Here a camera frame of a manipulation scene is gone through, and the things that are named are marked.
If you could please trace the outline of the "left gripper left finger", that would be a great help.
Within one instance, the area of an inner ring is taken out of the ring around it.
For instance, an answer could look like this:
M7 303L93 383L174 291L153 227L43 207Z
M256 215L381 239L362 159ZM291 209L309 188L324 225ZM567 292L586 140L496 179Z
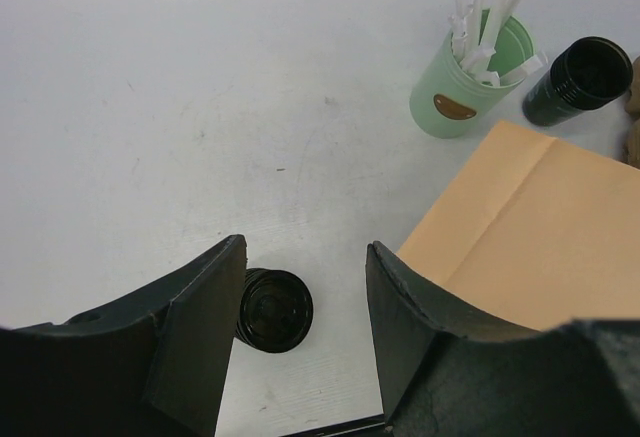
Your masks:
M1 332L5 436L211 436L246 270L231 235L65 323Z

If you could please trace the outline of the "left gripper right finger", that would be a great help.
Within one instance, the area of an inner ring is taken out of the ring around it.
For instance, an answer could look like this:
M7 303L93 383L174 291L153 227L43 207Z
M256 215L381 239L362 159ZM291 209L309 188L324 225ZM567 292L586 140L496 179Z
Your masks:
M635 436L639 324L546 331L482 311L367 248L367 301L385 421L397 436Z

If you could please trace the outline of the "brown paper bag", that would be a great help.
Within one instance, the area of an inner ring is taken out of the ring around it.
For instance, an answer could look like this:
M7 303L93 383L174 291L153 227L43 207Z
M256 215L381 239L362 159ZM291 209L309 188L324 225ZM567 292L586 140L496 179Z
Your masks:
M509 322L639 315L639 172L496 124L400 247L413 271Z

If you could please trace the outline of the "green straw holder cup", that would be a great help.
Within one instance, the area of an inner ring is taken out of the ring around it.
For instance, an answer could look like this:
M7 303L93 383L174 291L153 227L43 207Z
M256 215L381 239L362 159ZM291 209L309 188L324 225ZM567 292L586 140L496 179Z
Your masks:
M517 88L526 78L519 68L536 56L526 27L510 17L498 34L490 73L508 75L496 86L480 83L464 72L452 53L448 34L412 89L409 109L414 122L437 138L456 138L467 133L482 116Z

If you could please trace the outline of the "brown pulp cup carrier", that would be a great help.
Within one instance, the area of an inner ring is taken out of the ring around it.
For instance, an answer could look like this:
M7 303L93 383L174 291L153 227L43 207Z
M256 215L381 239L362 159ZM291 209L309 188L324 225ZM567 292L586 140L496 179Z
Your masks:
M631 117L632 124L625 141L625 162L636 168L640 168L640 57L633 64L633 78L629 91L629 99L625 105L626 113Z

